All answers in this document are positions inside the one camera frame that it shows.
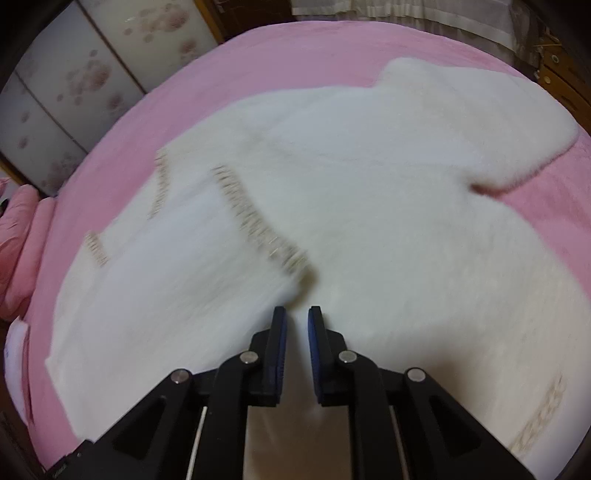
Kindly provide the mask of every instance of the pink pillow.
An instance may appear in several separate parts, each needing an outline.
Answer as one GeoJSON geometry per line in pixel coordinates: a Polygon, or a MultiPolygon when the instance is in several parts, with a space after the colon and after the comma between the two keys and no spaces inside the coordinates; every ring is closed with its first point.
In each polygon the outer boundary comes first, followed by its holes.
{"type": "Polygon", "coordinates": [[[4,300],[38,203],[35,187],[23,185],[14,193],[0,218],[0,302],[4,300]]]}
{"type": "Polygon", "coordinates": [[[10,179],[0,179],[0,197],[2,195],[4,195],[4,190],[6,190],[6,185],[8,185],[8,182],[10,181],[10,179]]]}
{"type": "Polygon", "coordinates": [[[46,198],[39,202],[31,222],[31,227],[10,284],[0,303],[0,318],[14,320],[24,318],[30,298],[35,290],[37,274],[41,265],[41,256],[53,218],[56,201],[46,198]]]}

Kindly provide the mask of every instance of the wooden furniture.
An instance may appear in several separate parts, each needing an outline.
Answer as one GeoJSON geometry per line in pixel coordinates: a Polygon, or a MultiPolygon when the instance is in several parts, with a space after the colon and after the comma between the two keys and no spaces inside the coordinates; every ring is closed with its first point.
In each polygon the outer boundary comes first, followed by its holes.
{"type": "Polygon", "coordinates": [[[591,85],[586,82],[580,67],[551,35],[542,38],[542,61],[537,72],[538,83],[591,133],[591,85]]]}

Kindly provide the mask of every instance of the pink blanket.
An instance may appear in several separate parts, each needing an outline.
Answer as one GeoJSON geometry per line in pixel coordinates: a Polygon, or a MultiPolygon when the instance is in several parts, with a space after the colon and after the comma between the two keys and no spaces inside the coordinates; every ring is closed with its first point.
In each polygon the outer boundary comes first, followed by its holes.
{"type": "MultiPolygon", "coordinates": [[[[53,309],[85,233],[100,231],[154,168],[155,152],[227,104],[277,89],[370,86],[396,57],[518,76],[467,45],[378,22],[297,22],[250,31],[178,72],[129,111],[90,153],[59,195],[31,325],[31,439],[43,464],[72,451],[74,438],[45,369],[53,309]]],[[[570,267],[591,297],[591,139],[576,145],[522,186],[501,196],[570,267]]]]}

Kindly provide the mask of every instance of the metal screw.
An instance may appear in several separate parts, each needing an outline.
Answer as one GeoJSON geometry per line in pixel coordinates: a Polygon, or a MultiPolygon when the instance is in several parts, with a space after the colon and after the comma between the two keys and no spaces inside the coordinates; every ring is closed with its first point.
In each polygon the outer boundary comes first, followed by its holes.
{"type": "Polygon", "coordinates": [[[425,380],[427,378],[427,376],[425,375],[425,372],[423,370],[421,370],[420,368],[411,368],[407,372],[407,376],[413,382],[422,382],[423,380],[425,380]]]}
{"type": "Polygon", "coordinates": [[[250,350],[247,350],[246,352],[242,352],[240,354],[240,361],[243,364],[253,364],[254,362],[256,362],[258,360],[258,354],[256,352],[252,352],[250,350]]]}
{"type": "Polygon", "coordinates": [[[357,354],[351,350],[343,350],[339,353],[339,360],[344,364],[352,364],[357,360],[357,354]]]}
{"type": "Polygon", "coordinates": [[[172,374],[170,374],[170,380],[172,380],[176,384],[179,384],[186,382],[190,376],[191,375],[189,374],[189,372],[186,371],[184,368],[179,368],[178,370],[175,370],[174,372],[172,372],[172,374]]]}

